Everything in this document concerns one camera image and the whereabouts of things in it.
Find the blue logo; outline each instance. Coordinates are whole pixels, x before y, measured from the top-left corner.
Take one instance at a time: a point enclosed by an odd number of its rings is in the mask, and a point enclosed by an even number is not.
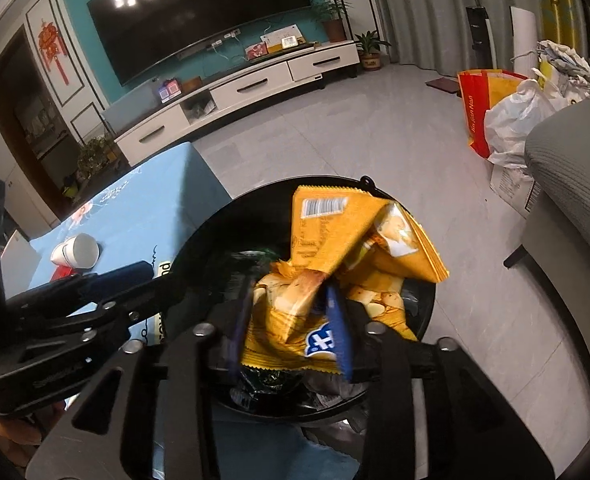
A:
[[[335,355],[333,332],[329,329],[328,323],[324,323],[317,330],[310,332],[306,338],[306,350],[304,350],[304,356],[310,357],[313,354]]]

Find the yellow curtain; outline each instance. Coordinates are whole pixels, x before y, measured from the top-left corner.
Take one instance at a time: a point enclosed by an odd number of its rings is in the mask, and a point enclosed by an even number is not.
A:
[[[578,52],[582,49],[581,2],[575,0],[539,0],[545,40],[568,45]]]

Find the television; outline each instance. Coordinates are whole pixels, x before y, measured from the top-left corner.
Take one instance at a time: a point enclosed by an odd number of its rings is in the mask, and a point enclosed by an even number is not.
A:
[[[115,75],[125,84],[187,47],[310,1],[91,0],[87,5]]]

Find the drawer handle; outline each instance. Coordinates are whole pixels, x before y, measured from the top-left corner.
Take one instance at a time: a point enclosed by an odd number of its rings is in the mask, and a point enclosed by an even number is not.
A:
[[[238,88],[237,91],[238,92],[245,92],[246,90],[250,90],[251,88],[255,88],[256,86],[260,86],[260,85],[263,85],[263,84],[266,84],[266,83],[268,83],[268,79],[267,78],[262,79],[261,81],[258,81],[256,83],[251,83],[250,85],[245,86],[244,88]]]
[[[158,129],[153,130],[150,134],[146,134],[145,136],[143,136],[140,139],[141,143],[144,142],[149,142],[150,139],[152,139],[155,136],[158,136],[160,133],[162,133],[164,131],[164,124],[162,124],[162,126],[160,126]]]
[[[342,59],[340,56],[329,57],[328,59],[313,63],[313,66],[325,65],[326,63],[332,63],[333,61],[339,61],[340,59]]]

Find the doorway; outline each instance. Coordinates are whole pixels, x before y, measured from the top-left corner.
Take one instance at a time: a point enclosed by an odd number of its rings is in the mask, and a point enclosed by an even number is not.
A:
[[[44,85],[24,27],[0,55],[0,133],[46,205],[68,218],[73,205],[63,189],[78,169],[80,145]]]

